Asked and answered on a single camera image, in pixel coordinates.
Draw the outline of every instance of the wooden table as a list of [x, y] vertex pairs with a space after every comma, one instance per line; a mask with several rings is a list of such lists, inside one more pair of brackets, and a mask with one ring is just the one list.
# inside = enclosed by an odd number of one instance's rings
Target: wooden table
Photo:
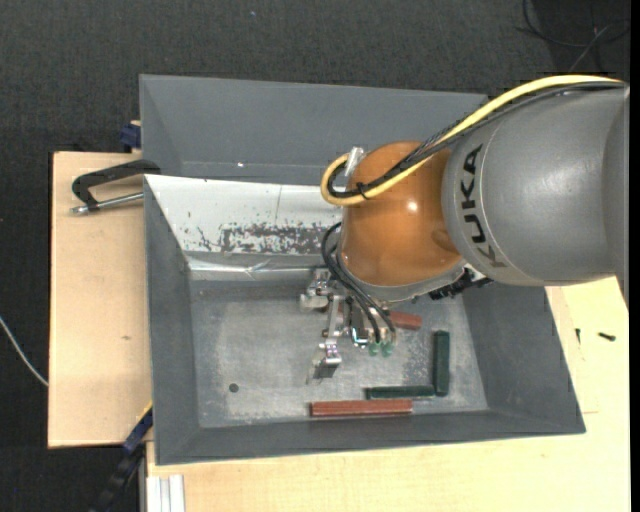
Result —
[[[70, 190], [76, 176], [136, 158], [54, 156], [51, 448], [121, 443], [151, 397], [142, 207], [69, 213], [80, 204]], [[139, 189], [134, 179], [96, 196]], [[584, 435], [179, 466], [156, 466], [150, 441], [147, 473], [183, 474], [189, 512], [628, 510], [627, 309], [613, 279], [548, 294]]]

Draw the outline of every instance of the black clamp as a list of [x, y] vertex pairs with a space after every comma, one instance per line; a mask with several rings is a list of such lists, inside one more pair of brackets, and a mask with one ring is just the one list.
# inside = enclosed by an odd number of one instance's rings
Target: black clamp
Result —
[[78, 199], [84, 203], [84, 205], [72, 208], [71, 211], [73, 213], [89, 213], [109, 206], [142, 199], [143, 195], [142, 192], [140, 192], [137, 194], [116, 197], [106, 201], [98, 201], [89, 191], [92, 187], [129, 178], [138, 174], [160, 174], [160, 168], [149, 160], [136, 160], [134, 162], [108, 167], [107, 169], [101, 169], [99, 171], [78, 176], [71, 185], [71, 190]]

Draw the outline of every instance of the gray carpet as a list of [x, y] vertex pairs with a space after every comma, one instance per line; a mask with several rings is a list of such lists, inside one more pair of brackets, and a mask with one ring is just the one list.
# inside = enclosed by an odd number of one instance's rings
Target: gray carpet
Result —
[[[514, 0], [24, 0], [0, 12], [0, 315], [45, 374], [48, 152], [120, 151], [138, 74], [495, 95], [583, 52], [524, 30]], [[534, 0], [530, 12], [545, 33], [586, 43], [594, 22], [630, 18], [630, 1]], [[630, 80], [630, 34], [607, 43], [623, 26], [576, 70]], [[46, 400], [0, 334], [1, 510], [85, 510], [117, 463], [115, 448], [47, 452]]]

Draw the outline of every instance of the green bar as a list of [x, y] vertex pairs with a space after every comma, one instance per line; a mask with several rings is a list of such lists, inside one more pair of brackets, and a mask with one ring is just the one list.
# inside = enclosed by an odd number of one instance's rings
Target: green bar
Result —
[[449, 393], [449, 333], [437, 331], [433, 341], [433, 386], [437, 396]]
[[378, 398], [426, 398], [435, 395], [433, 386], [387, 386], [369, 388], [366, 390], [367, 399]]

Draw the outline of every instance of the yellow cable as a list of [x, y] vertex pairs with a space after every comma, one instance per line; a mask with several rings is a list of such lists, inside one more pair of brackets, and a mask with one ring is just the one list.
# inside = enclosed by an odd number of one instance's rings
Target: yellow cable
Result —
[[[528, 82], [526, 84], [520, 85], [511, 89], [504, 94], [501, 94], [497, 98], [491, 100], [486, 105], [483, 105], [478, 110], [476, 110], [473, 114], [470, 114], [463, 121], [458, 123], [454, 128], [445, 133], [442, 137], [440, 137], [437, 141], [433, 143], [433, 145], [440, 144], [445, 140], [453, 137], [457, 133], [460, 133], [463, 130], [473, 126], [477, 122], [481, 121], [485, 117], [487, 117], [492, 112], [496, 111], [500, 107], [506, 105], [507, 103], [519, 98], [520, 96], [524, 96], [526, 94], [531, 94], [533, 92], [539, 91], [541, 89], [546, 89], [548, 87], [558, 87], [563, 85], [574, 85], [580, 83], [593, 83], [593, 82], [620, 82], [620, 80], [615, 80], [613, 78], [604, 78], [599, 76], [590, 76], [590, 75], [563, 75], [563, 76], [550, 76], [546, 78], [540, 78], [539, 80], [534, 80], [532, 82]], [[365, 198], [362, 195], [357, 195], [353, 197], [335, 197], [329, 191], [329, 178], [333, 174], [333, 172], [344, 162], [347, 161], [348, 153], [338, 157], [336, 160], [331, 162], [324, 175], [322, 176], [322, 181], [320, 182], [320, 192], [322, 197], [328, 203], [337, 205], [337, 206], [352, 206], [362, 201], [365, 201]], [[413, 174], [420, 167], [422, 167], [425, 162], [431, 158], [430, 156], [421, 160], [415, 165], [412, 165], [408, 169], [405, 169], [398, 175], [390, 178], [389, 180], [381, 183], [377, 187], [374, 187], [367, 191], [367, 198], [375, 197], [379, 194], [382, 194], [384, 191], [389, 190], [391, 187], [396, 185], [398, 182], [405, 179], [407, 176]]]

